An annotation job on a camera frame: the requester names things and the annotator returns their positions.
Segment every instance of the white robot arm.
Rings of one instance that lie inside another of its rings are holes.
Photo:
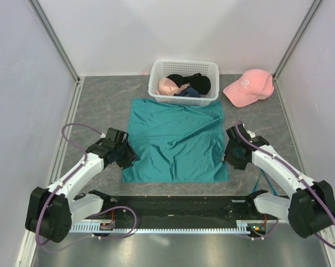
[[[331,186],[325,181],[315,182],[291,165],[287,168],[281,163],[284,160],[267,140],[261,136],[255,137],[253,133],[246,131],[242,124],[238,126],[238,130],[239,133],[235,126],[227,130],[229,142],[224,160],[235,169],[241,170],[244,170],[248,163],[253,163],[268,173],[288,196],[285,198],[274,196],[265,190],[256,191],[247,196],[253,211],[289,222],[294,231],[303,238],[331,226],[329,216],[297,177],[302,177],[335,217],[335,202]],[[109,207],[110,196],[104,193],[93,190],[84,197],[78,197],[77,194],[108,164],[116,162],[124,169],[131,166],[134,160],[139,159],[129,145],[127,137],[127,133],[110,128],[105,138],[87,149],[87,159],[84,162],[83,158],[65,176],[48,188],[34,189],[29,201],[26,229],[36,231],[40,212],[51,195],[55,196],[46,207],[45,216],[40,222],[40,235],[57,243],[65,238],[71,225],[99,213],[102,208]],[[272,157],[247,145],[246,141]],[[68,175],[77,170],[81,164],[83,166],[65,183]]]
[[[295,169],[277,154],[267,140],[246,131],[242,124],[231,127],[227,134],[229,142],[224,160],[240,170],[244,170],[247,163],[253,163],[269,174],[288,196],[274,196],[265,190],[254,192],[247,199],[253,202],[250,204],[255,212],[289,222],[293,230],[303,238],[333,225],[325,209],[315,201],[303,182],[321,198],[335,218],[335,200],[329,183],[316,182]]]
[[[121,169],[139,160],[128,143],[128,134],[109,128],[106,136],[86,150],[83,157],[66,175],[49,187],[37,187],[31,193],[25,227],[56,243],[68,234],[71,225],[97,214],[102,207],[109,207],[110,196],[97,190],[85,196],[77,195],[82,188],[109,164],[116,162]]]

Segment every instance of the baseball cap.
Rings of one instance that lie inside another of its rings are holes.
[[[267,99],[273,92],[272,75],[257,68],[244,72],[237,81],[223,90],[236,107],[245,107],[258,100]]]

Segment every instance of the white basket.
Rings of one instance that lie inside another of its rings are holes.
[[[180,97],[180,96],[161,96],[156,93],[159,81],[170,75],[180,74],[182,76],[191,76],[201,73],[207,76],[211,81],[211,90],[201,98],[196,97]],[[155,98],[157,102],[207,106],[218,98],[219,93],[219,71],[216,63],[209,61],[194,60],[157,60],[152,66],[149,79],[149,95]]]

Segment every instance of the teal cloth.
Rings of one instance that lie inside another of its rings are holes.
[[[219,101],[183,106],[133,99],[129,142],[140,161],[123,170],[123,182],[228,181],[223,121]]]

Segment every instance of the cap logo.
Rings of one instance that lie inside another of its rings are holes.
[[[241,82],[242,86],[244,88],[247,88],[247,85],[249,84],[249,81],[248,80],[244,80],[244,82]]]

